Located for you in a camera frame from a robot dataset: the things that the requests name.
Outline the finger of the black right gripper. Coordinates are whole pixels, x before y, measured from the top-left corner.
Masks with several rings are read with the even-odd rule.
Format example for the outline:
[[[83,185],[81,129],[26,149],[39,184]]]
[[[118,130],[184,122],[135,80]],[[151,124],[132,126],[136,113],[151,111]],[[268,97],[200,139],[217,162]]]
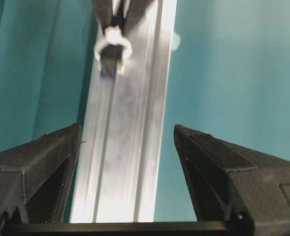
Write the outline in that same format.
[[[143,18],[153,0],[124,0],[123,1],[123,19],[124,28],[131,29],[135,27]]]
[[[108,27],[112,21],[113,0],[92,0],[95,15],[101,27]]]

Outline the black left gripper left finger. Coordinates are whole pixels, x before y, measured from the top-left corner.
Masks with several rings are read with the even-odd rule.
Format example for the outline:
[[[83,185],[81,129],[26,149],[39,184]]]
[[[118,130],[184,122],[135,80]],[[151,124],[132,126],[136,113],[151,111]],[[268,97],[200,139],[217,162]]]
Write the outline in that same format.
[[[61,223],[81,138],[75,123],[0,152],[0,218],[17,211],[24,223]]]

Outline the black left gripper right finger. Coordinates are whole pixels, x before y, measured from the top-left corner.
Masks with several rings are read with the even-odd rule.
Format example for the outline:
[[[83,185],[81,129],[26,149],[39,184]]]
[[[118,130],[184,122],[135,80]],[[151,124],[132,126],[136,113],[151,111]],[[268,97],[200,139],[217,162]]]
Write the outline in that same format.
[[[174,144],[199,221],[242,236],[290,236],[290,161],[182,125]]]

